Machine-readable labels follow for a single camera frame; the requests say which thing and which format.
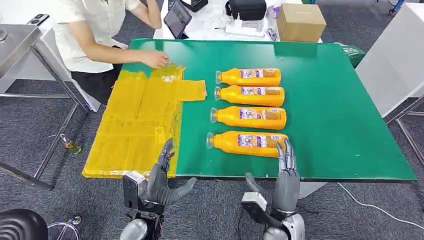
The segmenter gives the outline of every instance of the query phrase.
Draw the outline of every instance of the tablet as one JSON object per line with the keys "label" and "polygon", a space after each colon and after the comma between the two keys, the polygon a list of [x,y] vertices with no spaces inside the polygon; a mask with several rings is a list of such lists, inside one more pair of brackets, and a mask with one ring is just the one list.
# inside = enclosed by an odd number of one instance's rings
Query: tablet
{"label": "tablet", "polygon": [[180,0],[175,0],[163,20],[175,39],[187,38],[184,29],[192,20],[192,16]]}

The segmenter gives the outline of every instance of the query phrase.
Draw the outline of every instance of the black pants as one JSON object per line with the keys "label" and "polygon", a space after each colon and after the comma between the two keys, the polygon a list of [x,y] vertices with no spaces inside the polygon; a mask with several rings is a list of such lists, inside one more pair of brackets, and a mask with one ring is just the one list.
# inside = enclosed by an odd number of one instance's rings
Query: black pants
{"label": "black pants", "polygon": [[70,74],[79,86],[102,104],[108,104],[112,86],[118,79],[122,64],[114,64],[113,69],[99,73],[71,71]]}

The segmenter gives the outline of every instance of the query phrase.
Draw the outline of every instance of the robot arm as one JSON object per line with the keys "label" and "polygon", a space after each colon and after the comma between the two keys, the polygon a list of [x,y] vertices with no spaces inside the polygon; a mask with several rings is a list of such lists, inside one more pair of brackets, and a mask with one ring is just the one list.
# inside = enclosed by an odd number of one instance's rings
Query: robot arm
{"label": "robot arm", "polygon": [[266,226],[265,240],[304,240],[305,224],[300,214],[295,212],[300,190],[300,176],[296,171],[293,147],[284,140],[285,150],[278,148],[278,177],[272,191],[271,213],[266,213],[267,201],[261,193],[251,173],[246,173],[246,182],[253,192],[245,192],[241,205],[259,224]]}
{"label": "robot arm", "polygon": [[120,240],[157,240],[162,235],[164,210],[188,194],[196,182],[193,177],[177,189],[168,186],[168,170],[174,156],[173,139],[166,141],[150,178],[131,171],[123,176],[125,206],[139,210],[121,233]]}

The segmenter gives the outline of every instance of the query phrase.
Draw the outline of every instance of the orange bottle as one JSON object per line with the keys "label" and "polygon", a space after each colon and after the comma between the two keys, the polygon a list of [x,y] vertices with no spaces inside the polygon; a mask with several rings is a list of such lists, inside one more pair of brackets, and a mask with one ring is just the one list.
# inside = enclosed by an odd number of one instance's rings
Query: orange bottle
{"label": "orange bottle", "polygon": [[229,106],[210,110],[212,123],[221,122],[233,127],[281,130],[286,125],[286,120],[286,111],[279,107]]}
{"label": "orange bottle", "polygon": [[286,135],[270,132],[227,131],[206,136],[206,147],[217,148],[229,154],[244,154],[278,158],[277,143],[285,150]]}
{"label": "orange bottle", "polygon": [[215,100],[226,100],[232,104],[250,104],[281,107],[284,102],[284,89],[280,86],[237,86],[215,87]]}
{"label": "orange bottle", "polygon": [[216,71],[216,84],[225,83],[239,86],[279,86],[281,72],[278,68],[232,68],[228,71]]}

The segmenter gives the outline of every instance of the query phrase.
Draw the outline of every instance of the green table mat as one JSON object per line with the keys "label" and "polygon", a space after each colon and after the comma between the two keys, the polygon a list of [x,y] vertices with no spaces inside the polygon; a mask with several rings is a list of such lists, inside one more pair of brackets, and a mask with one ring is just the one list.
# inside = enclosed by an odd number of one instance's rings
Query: green table mat
{"label": "green table mat", "polygon": [[[164,51],[186,66],[185,80],[205,80],[205,101],[183,104],[176,175],[212,178],[273,178],[275,158],[229,154],[206,148],[206,135],[226,131],[279,132],[293,144],[304,181],[412,182],[416,176],[374,106],[341,47],[333,43],[133,39],[131,49]],[[210,122],[210,109],[230,106],[214,100],[215,71],[279,68],[286,98],[283,130]],[[151,69],[125,64],[132,72]]]}

